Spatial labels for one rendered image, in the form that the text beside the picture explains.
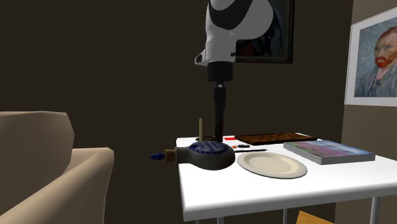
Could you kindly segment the beige sofa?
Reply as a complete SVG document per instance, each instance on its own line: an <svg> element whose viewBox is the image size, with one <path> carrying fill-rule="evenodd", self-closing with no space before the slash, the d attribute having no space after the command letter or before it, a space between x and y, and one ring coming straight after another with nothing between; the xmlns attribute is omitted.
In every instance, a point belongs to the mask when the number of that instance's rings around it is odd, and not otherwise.
<svg viewBox="0 0 397 224"><path fill-rule="evenodd" d="M73 143L66 113L0 112L0 224L104 224L114 152Z"/></svg>

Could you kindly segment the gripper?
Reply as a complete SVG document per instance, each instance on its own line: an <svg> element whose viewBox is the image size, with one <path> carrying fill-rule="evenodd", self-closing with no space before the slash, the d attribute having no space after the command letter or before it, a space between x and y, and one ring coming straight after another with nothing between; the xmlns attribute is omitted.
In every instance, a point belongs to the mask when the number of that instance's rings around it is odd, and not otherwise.
<svg viewBox="0 0 397 224"><path fill-rule="evenodd" d="M233 79L233 64L231 62L210 62L207 66L207 80L215 82L215 141L223 142L223 112L226 103L225 82Z"/></svg>

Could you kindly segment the grey round flask blue top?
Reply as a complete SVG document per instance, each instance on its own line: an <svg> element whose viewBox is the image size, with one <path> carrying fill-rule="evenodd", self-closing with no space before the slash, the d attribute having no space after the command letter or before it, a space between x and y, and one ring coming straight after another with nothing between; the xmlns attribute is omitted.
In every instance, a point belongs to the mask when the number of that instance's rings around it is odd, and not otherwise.
<svg viewBox="0 0 397 224"><path fill-rule="evenodd" d="M235 152L224 143L197 141L186 147L175 147L173 150L155 153L150 159L164 160L165 163L192 164L201 169L218 171L235 162Z"/></svg>

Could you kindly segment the dark framed wall picture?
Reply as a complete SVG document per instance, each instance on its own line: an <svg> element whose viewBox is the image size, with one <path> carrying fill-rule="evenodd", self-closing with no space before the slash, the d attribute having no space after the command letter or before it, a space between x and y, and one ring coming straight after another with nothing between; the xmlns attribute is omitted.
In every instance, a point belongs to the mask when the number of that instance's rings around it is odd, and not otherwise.
<svg viewBox="0 0 397 224"><path fill-rule="evenodd" d="M236 43L236 61L290 64L293 62L295 0L268 0L273 20L268 30L256 39Z"/></svg>

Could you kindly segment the colourful book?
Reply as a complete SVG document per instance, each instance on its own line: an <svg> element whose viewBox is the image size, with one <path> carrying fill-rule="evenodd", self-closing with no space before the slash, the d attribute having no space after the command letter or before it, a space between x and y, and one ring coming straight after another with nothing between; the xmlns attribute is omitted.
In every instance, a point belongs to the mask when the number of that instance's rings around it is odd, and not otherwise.
<svg viewBox="0 0 397 224"><path fill-rule="evenodd" d="M375 160L375 154L372 152L326 140L287 142L283 144L283 148L319 165Z"/></svg>

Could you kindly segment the white table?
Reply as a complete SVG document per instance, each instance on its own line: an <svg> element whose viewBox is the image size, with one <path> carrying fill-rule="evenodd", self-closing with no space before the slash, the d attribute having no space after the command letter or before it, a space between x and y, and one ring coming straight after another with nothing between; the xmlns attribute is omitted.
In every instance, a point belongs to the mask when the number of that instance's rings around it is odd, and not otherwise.
<svg viewBox="0 0 397 224"><path fill-rule="evenodd" d="M281 144L266 149L300 161L307 174L275 179L249 172L238 163L219 171L180 164L184 221L397 195L395 160L377 156L371 162L318 165Z"/></svg>

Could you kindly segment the cream plate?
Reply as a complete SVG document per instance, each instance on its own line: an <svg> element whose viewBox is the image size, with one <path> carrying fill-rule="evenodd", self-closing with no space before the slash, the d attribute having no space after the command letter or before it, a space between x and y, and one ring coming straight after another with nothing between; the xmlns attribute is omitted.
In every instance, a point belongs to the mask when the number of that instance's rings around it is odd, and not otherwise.
<svg viewBox="0 0 397 224"><path fill-rule="evenodd" d="M237 163L249 172L268 178L295 179L307 174L304 164L277 153L243 153L237 157Z"/></svg>

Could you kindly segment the white framed portrait picture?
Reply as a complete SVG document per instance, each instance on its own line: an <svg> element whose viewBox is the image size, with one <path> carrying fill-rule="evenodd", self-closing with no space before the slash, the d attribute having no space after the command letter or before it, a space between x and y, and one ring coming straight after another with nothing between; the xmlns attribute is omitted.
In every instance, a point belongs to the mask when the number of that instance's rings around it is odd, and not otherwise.
<svg viewBox="0 0 397 224"><path fill-rule="evenodd" d="M397 7L351 25L345 104L397 107Z"/></svg>

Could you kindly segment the brown patterned tray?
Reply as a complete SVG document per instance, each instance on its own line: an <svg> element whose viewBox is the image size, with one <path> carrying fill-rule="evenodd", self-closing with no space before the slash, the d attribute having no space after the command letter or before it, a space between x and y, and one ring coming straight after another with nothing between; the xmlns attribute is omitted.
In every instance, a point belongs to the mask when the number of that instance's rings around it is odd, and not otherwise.
<svg viewBox="0 0 397 224"><path fill-rule="evenodd" d="M253 146L267 145L267 144L281 144L286 142L297 141L317 141L316 137L305 136L293 132L273 133L273 134L252 134L239 135L234 137L236 140L242 141Z"/></svg>

